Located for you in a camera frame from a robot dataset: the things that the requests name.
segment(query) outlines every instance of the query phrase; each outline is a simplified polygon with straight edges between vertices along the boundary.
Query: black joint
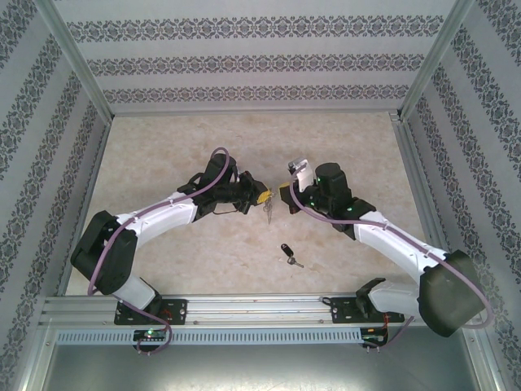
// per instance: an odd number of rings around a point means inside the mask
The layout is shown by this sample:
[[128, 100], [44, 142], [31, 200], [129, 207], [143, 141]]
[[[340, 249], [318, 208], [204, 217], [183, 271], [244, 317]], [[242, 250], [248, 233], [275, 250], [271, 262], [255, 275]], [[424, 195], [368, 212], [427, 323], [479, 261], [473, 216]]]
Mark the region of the black joint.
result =
[[[189, 195], [206, 187], [221, 174], [225, 161], [224, 154], [216, 154], [208, 162], [204, 173], [196, 174], [177, 191]], [[221, 179], [203, 194], [192, 198], [197, 205], [194, 222], [214, 212], [217, 204], [232, 204], [238, 212], [247, 214], [251, 206], [257, 206], [259, 196], [265, 191], [268, 191], [268, 188], [264, 183], [256, 181], [248, 171], [238, 175], [235, 159], [230, 157], [230, 163]]]
[[[445, 261], [479, 287], [472, 260], [463, 251]], [[451, 336], [484, 309], [480, 298], [442, 265], [426, 268], [420, 276], [418, 304], [425, 324], [440, 336]]]
[[[290, 184], [290, 185], [287, 185], [284, 187], [279, 187], [278, 193], [280, 194], [280, 199], [282, 200], [282, 202], [284, 204], [287, 204], [287, 206], [289, 207], [290, 214], [295, 214], [300, 211], [300, 208], [298, 207], [298, 205], [295, 203], [295, 201], [291, 197], [290, 186], [293, 186], [294, 188], [298, 187], [298, 185], [296, 183], [293, 183], [293, 184]], [[298, 197], [298, 195], [300, 193], [296, 190], [295, 194]]]
[[[90, 220], [83, 236], [74, 248], [71, 263], [87, 279], [91, 279], [105, 243], [120, 227], [117, 217], [103, 210]], [[105, 256], [105, 261], [95, 281], [103, 295], [110, 295], [123, 286], [130, 276], [138, 237], [132, 230], [123, 230]]]
[[362, 312], [366, 319], [378, 312], [369, 298], [369, 293], [371, 292], [371, 289], [383, 281], [385, 281], [385, 279], [381, 277], [372, 279], [369, 283], [357, 290], [357, 308]]
[[[147, 281], [144, 279], [141, 279], [146, 285], [148, 285], [150, 288], [154, 289]], [[155, 295], [152, 301], [145, 307], [144, 311], [147, 314], [157, 316], [161, 310], [161, 303], [163, 301], [163, 297], [160, 295], [159, 292], [157, 292], [154, 289]]]

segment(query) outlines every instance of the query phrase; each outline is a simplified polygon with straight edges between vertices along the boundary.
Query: wall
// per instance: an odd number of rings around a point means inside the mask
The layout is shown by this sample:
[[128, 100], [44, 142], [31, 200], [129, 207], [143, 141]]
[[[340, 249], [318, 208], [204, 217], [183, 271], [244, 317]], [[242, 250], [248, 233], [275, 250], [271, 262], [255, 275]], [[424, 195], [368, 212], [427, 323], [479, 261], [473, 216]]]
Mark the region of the wall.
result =
[[58, 0], [116, 114], [399, 108], [453, 0]]
[[103, 123], [31, 1], [0, 2], [0, 390], [56, 294]]
[[451, 249], [475, 260], [521, 389], [521, 1], [475, 2], [409, 120]]

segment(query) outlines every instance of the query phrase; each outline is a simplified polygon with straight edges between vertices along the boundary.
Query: gray metal panel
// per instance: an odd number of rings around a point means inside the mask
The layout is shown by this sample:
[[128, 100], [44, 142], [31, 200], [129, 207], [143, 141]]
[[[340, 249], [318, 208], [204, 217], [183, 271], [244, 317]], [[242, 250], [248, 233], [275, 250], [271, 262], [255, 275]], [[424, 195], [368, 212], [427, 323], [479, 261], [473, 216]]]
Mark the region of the gray metal panel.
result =
[[172, 346], [138, 356], [128, 346], [58, 345], [45, 390], [476, 390], [461, 334], [408, 330], [381, 354], [356, 345]]

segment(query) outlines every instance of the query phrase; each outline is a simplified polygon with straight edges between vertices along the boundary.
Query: enclosure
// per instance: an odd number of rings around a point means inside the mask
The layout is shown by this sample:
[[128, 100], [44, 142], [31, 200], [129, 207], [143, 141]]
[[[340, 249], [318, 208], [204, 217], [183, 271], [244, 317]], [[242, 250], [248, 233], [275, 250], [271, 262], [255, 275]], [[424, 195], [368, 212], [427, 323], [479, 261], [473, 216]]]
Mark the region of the enclosure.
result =
[[[519, 0], [0, 7], [0, 389], [521, 389]], [[189, 303], [172, 346], [139, 357], [72, 251], [97, 212], [163, 200], [216, 147], [273, 191], [272, 213], [219, 205], [136, 252], [134, 274]], [[289, 213], [278, 188], [301, 156], [467, 253], [494, 323], [442, 338], [415, 319], [361, 349], [364, 325], [333, 324], [322, 297], [411, 278]]]

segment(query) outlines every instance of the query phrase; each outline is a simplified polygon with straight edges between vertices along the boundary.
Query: metal plate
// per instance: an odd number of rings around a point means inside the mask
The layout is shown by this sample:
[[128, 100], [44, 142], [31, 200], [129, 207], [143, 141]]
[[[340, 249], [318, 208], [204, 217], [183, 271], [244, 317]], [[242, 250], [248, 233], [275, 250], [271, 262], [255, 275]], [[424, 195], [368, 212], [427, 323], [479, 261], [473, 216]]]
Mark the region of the metal plate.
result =
[[[369, 318], [364, 318], [364, 315], [357, 307], [356, 297], [327, 297], [331, 301], [331, 315], [333, 323], [335, 324], [349, 324], [349, 323], [383, 323], [383, 313], [377, 312], [372, 314]], [[387, 312], [389, 323], [403, 323], [405, 316], [395, 312]]]
[[[183, 299], [163, 299], [157, 317], [166, 320], [173, 326], [182, 326], [186, 321], [187, 304], [188, 301]], [[118, 302], [114, 316], [114, 324], [118, 326], [142, 326], [161, 323], [146, 316], [136, 314], [129, 307]]]

